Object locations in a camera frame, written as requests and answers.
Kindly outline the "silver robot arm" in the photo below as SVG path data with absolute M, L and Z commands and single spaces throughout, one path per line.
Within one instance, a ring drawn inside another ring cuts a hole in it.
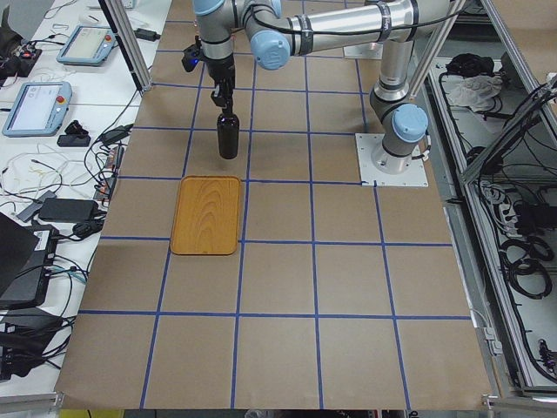
M 279 1 L 195 1 L 195 42 L 185 49 L 182 65 L 192 71 L 206 64 L 214 82 L 221 158 L 238 154 L 239 119 L 233 111 L 235 62 L 232 33 L 243 30 L 256 64 L 268 71 L 284 67 L 291 57 L 317 51 L 378 43 L 383 46 L 379 79 L 370 104 L 385 134 L 371 153 L 381 172 L 404 172 L 417 144 L 426 135 L 425 111 L 408 101 L 408 65 L 414 42 L 458 16 L 454 1 L 368 1 L 359 8 L 285 17 Z

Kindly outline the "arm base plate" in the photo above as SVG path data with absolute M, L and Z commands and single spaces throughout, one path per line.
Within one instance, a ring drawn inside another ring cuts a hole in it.
M 383 44 L 369 43 L 346 46 L 343 48 L 345 58 L 381 60 L 383 55 Z
M 379 187 L 428 187 L 425 163 L 419 146 L 403 158 L 394 157 L 383 149 L 383 134 L 356 133 L 360 183 Z

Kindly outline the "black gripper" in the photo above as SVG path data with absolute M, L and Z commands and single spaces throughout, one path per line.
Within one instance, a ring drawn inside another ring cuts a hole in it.
M 209 46 L 210 44 L 203 44 L 201 37 L 195 37 L 194 44 L 184 49 L 181 62 L 186 72 L 192 72 L 199 62 L 206 63 L 209 75 L 216 84 L 211 100 L 217 107 L 224 109 L 226 116 L 232 116 L 236 76 L 234 56 L 230 52 L 225 57 L 209 57 Z

